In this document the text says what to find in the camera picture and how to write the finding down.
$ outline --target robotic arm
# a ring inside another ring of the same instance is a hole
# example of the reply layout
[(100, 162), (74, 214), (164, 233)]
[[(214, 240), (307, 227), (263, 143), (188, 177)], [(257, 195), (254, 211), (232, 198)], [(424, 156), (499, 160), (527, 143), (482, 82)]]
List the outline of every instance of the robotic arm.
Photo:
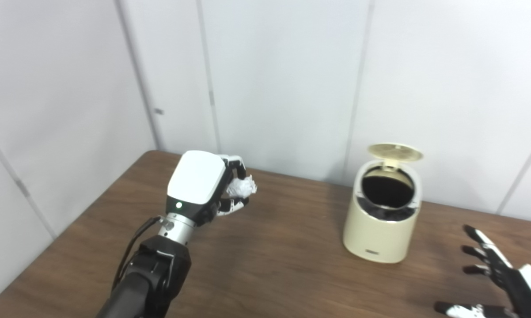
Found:
[[(181, 157), (167, 188), (167, 216), (151, 218), (136, 231), (97, 318), (164, 318), (191, 267), (187, 244), (193, 229), (241, 209), (255, 193), (251, 178), (246, 191), (229, 187), (236, 185), (235, 171), (237, 183), (246, 179), (238, 156), (187, 151)], [(221, 198), (225, 191), (230, 198)], [(158, 235), (143, 241), (126, 261), (136, 239), (156, 223)]]
[(514, 269), (497, 246), (480, 230), (465, 225), (464, 231), (481, 248), (464, 245), (462, 251), (485, 263), (465, 266), (464, 273), (488, 276), (507, 293), (513, 310), (502, 306), (446, 302), (436, 302), (435, 310), (452, 318), (531, 318), (531, 266), (526, 264), (520, 269)]

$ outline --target open lid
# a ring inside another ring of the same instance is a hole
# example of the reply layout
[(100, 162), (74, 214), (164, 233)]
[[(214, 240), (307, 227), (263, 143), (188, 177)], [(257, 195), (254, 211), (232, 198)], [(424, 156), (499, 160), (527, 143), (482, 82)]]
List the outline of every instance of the open lid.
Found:
[(418, 150), (402, 144), (375, 144), (368, 147), (368, 151), (374, 157), (383, 159), (383, 163), (387, 167), (398, 167), (399, 162), (405, 163), (408, 161), (417, 161), (423, 158), (423, 154)]

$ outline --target wooden table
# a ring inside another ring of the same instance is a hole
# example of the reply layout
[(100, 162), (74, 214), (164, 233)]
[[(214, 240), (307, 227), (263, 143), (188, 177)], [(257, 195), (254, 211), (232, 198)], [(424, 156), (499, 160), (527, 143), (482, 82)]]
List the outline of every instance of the wooden table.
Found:
[[(178, 158), (138, 159), (0, 295), (0, 318), (93, 318), (130, 237), (163, 213)], [(423, 204), (406, 260), (369, 262), (342, 245), (350, 188), (249, 172), (258, 185), (250, 204), (189, 242), (193, 266), (168, 317), (439, 318), (435, 300), (508, 305), (488, 278), (462, 273), (476, 262), (459, 249), (472, 243), (464, 223), (514, 266), (531, 263), (531, 222), (433, 203)]]

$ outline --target cream trash can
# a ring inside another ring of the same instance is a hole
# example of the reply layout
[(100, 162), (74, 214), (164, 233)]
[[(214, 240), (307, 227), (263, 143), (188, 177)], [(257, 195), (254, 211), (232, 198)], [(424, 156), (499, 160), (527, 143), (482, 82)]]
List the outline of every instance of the cream trash can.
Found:
[(344, 246), (376, 262), (400, 262), (407, 256), (421, 209), (421, 181), (402, 163), (423, 155), (401, 144), (376, 144), (368, 149), (378, 160), (362, 165), (354, 181)]

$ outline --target black cable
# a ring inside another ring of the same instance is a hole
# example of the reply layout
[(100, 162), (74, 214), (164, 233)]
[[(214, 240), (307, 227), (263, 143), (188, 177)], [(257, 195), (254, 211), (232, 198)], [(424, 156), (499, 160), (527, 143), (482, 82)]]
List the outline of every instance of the black cable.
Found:
[(132, 246), (134, 246), (134, 243), (136, 243), (136, 240), (140, 235), (142, 235), (150, 226), (154, 225), (155, 223), (158, 223), (161, 220), (161, 217), (152, 217), (149, 220), (146, 221), (140, 228), (134, 233), (134, 236), (128, 243), (128, 246), (126, 247), (126, 251), (124, 252), (124, 256), (122, 256), (122, 260), (120, 261), (120, 264), (118, 264), (118, 269), (116, 270), (116, 274), (114, 275), (114, 281), (112, 282), (112, 290), (116, 288), (116, 285), (120, 282), (122, 279), (122, 275), (124, 274), (124, 264), (126, 264), (126, 260), (128, 259), (128, 254), (130, 254), (130, 250), (132, 249)]

